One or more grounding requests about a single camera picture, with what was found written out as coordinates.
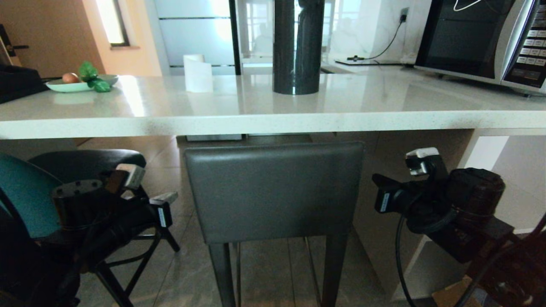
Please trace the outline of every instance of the bowl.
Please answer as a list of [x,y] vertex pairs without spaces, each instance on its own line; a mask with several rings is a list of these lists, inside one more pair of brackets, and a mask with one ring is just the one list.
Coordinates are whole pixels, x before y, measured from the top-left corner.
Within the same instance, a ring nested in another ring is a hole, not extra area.
[[[106,81],[110,86],[114,85],[117,82],[118,75],[98,75],[99,78]],[[45,84],[49,89],[56,92],[63,93],[73,93],[73,92],[84,92],[92,91],[93,89],[87,86],[86,82],[79,83],[64,83],[62,79],[49,81]]]

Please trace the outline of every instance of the stool leg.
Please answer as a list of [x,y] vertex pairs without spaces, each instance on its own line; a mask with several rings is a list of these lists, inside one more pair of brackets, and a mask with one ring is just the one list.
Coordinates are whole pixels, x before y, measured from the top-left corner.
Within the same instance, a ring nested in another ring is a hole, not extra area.
[[326,236],[322,307],[334,307],[336,305],[337,290],[340,286],[341,270],[343,269],[343,260],[347,247],[347,238],[347,234]]
[[120,307],[133,307],[133,303],[129,300],[125,290],[123,290],[116,276],[104,261],[97,264],[95,274]]
[[229,258],[229,244],[209,245],[210,259],[214,268],[216,285],[223,307],[236,307],[233,290],[232,263]]
[[175,252],[178,252],[180,250],[180,246],[178,246],[178,243],[176,243],[176,240],[174,239],[173,235],[169,231],[168,228],[159,227],[159,231],[161,231],[161,236],[164,237],[169,245],[173,248]]

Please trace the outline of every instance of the window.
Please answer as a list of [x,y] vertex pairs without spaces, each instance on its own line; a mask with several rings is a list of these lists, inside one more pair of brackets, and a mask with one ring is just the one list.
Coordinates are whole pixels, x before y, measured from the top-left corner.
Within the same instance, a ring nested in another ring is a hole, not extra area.
[[118,0],[96,0],[108,42],[112,47],[129,46]]

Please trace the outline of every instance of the tile floor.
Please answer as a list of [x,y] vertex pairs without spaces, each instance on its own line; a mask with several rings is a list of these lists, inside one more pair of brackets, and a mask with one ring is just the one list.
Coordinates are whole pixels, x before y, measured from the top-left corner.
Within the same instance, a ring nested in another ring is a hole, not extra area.
[[[221,306],[206,245],[194,213],[186,170],[180,153],[189,146],[242,146],[248,144],[308,142],[308,136],[251,137],[244,141],[187,143],[184,138],[134,137],[94,138],[81,144],[81,149],[125,148],[138,150],[148,161],[143,186],[151,195],[178,191],[171,206],[174,224],[170,230],[181,251],[174,253],[161,242],[130,296],[135,306]],[[322,280],[325,239],[310,239],[319,284]],[[134,255],[147,248],[147,242],[135,241],[118,250],[109,260]],[[113,269],[126,285],[138,264]],[[242,305],[275,307],[316,306],[311,271],[302,239],[279,239],[243,243]],[[82,276],[78,293],[80,306],[117,306],[96,276]],[[426,299],[419,306],[435,306]],[[355,235],[347,246],[337,306],[407,306],[406,302],[390,303],[384,293],[364,248]]]

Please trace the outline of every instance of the teal chair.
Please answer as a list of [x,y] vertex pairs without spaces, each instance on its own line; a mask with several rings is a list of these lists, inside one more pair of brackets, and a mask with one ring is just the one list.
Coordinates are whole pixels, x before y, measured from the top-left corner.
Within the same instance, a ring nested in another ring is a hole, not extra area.
[[[11,213],[14,219],[22,221],[30,238],[40,241],[61,228],[57,211],[50,198],[51,190],[77,180],[96,179],[99,172],[115,169],[120,163],[146,166],[146,160],[142,154],[133,150],[49,152],[32,158],[28,162],[0,153],[0,188],[7,197],[7,199],[0,198],[0,209]],[[137,193],[147,198],[146,192],[141,187]],[[99,259],[99,261],[93,259],[94,265],[89,267],[89,271],[99,277],[114,300],[122,307],[133,306],[129,295],[161,239],[166,239],[175,252],[180,250],[169,230],[160,227],[158,219],[154,217],[155,214],[157,213],[154,210],[144,206],[119,217],[112,224],[112,229],[114,227],[131,229],[128,231],[131,234],[128,240],[153,240],[146,252],[111,263],[107,263],[105,259]],[[142,218],[143,215],[147,220],[144,222],[141,219],[142,223],[140,223],[138,218]],[[147,228],[155,228],[156,233],[139,235]],[[120,242],[117,248],[127,243],[128,241]],[[110,268],[134,261],[141,261],[141,263],[128,286],[123,289]]]

